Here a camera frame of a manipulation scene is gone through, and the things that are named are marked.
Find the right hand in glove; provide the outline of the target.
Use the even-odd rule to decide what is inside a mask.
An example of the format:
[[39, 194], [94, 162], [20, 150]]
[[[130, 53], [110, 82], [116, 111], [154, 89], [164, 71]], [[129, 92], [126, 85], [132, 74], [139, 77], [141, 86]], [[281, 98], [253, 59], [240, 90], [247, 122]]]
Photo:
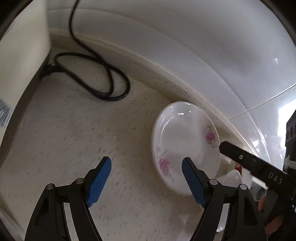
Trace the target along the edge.
[[295, 207], [274, 192], [267, 192], [258, 202], [268, 240], [292, 240], [295, 235]]

